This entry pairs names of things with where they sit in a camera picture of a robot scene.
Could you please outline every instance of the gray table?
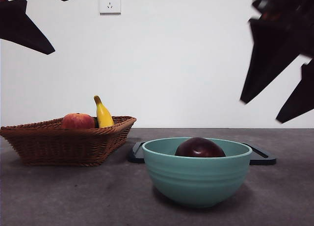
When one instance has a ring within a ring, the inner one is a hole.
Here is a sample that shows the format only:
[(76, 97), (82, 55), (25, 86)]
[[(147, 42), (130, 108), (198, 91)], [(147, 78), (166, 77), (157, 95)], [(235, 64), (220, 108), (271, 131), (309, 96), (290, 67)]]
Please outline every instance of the gray table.
[[(138, 141), (175, 136), (229, 139), (277, 157), (250, 166), (244, 184), (212, 208), (189, 209), (153, 186), (126, 156)], [(313, 226), (314, 129), (133, 128), (98, 167), (28, 167), (1, 141), (3, 226)]]

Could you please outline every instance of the teal bowl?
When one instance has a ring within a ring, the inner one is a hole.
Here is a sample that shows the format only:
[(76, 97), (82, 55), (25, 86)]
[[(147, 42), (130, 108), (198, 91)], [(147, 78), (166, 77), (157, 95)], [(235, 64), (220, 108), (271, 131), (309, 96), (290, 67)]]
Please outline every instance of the teal bowl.
[(232, 196), (245, 180), (252, 149), (234, 141), (207, 138), (226, 156), (175, 156), (179, 144), (187, 139), (163, 138), (143, 144), (153, 185), (166, 197), (193, 208), (210, 207)]

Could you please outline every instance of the toy apple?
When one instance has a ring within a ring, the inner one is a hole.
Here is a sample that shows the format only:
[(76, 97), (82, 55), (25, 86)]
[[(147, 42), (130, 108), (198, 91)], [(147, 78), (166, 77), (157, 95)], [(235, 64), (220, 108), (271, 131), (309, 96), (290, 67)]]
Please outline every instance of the toy apple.
[(64, 129), (91, 129), (95, 128), (95, 119), (85, 113), (69, 113), (61, 123)]
[(223, 157), (224, 151), (209, 139), (194, 137), (182, 142), (175, 153), (176, 156), (190, 157)]

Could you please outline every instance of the brown wicker basket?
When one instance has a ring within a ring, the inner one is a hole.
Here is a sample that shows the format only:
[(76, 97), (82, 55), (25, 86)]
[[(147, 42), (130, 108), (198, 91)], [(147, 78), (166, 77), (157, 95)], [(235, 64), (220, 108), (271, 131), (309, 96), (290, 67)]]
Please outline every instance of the brown wicker basket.
[(126, 142), (136, 121), (113, 116), (115, 125), (95, 129), (62, 129), (62, 118), (18, 126), (1, 127), (0, 135), (25, 165), (99, 166)]

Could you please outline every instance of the wall outlet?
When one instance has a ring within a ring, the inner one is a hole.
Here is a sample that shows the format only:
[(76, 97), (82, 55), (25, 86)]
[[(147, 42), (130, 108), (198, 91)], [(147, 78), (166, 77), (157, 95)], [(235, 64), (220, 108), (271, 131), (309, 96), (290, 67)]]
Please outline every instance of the wall outlet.
[(121, 14), (121, 0), (99, 0), (100, 14)]

